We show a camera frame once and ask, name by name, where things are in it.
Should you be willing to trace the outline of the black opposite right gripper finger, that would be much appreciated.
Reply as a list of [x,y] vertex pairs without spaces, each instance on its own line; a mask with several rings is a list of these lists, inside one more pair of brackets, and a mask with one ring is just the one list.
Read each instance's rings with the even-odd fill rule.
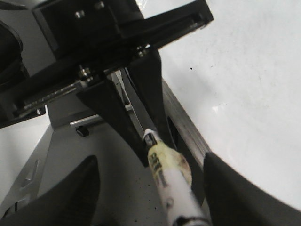
[[148,167],[142,138],[126,109],[125,89],[117,88],[116,83],[103,72],[87,73],[83,79],[87,87],[76,94],[77,98],[109,124],[134,151],[141,164]]

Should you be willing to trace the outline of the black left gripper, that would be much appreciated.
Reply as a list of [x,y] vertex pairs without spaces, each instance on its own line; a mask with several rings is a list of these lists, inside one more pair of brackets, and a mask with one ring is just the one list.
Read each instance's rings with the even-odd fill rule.
[[[81,68],[111,70],[128,64],[147,45],[160,48],[213,21],[204,0],[144,18],[134,0],[47,0],[31,8],[55,62],[29,75],[18,33],[0,24],[0,125],[36,117],[60,97],[60,86],[83,79]],[[153,130],[175,149],[165,112],[162,63],[156,49],[127,66]]]

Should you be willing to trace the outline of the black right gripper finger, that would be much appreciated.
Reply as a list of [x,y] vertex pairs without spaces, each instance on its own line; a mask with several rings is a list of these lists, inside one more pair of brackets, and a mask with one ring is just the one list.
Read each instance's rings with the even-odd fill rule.
[[300,211],[238,174],[216,154],[204,159],[206,199],[215,226],[299,226]]
[[101,180],[96,156],[86,157],[38,199],[3,218],[2,226],[90,226]]

